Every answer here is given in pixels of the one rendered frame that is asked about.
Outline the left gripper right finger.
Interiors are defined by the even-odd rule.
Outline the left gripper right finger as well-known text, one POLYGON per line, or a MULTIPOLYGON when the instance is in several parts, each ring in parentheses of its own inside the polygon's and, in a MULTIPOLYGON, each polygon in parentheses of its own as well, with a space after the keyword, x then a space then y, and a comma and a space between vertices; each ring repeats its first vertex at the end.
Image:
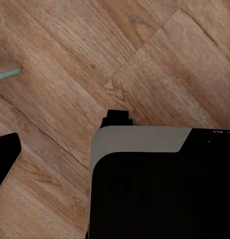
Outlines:
POLYGON ((230 133, 224 132, 222 134, 219 151, 230 166, 230 133))

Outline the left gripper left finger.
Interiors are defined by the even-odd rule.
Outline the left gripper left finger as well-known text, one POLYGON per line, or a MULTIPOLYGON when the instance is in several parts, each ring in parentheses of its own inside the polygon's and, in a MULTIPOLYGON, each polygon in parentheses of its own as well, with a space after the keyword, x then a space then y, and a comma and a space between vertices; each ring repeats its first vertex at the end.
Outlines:
POLYGON ((16 132, 0 136, 0 185, 21 152, 16 132))

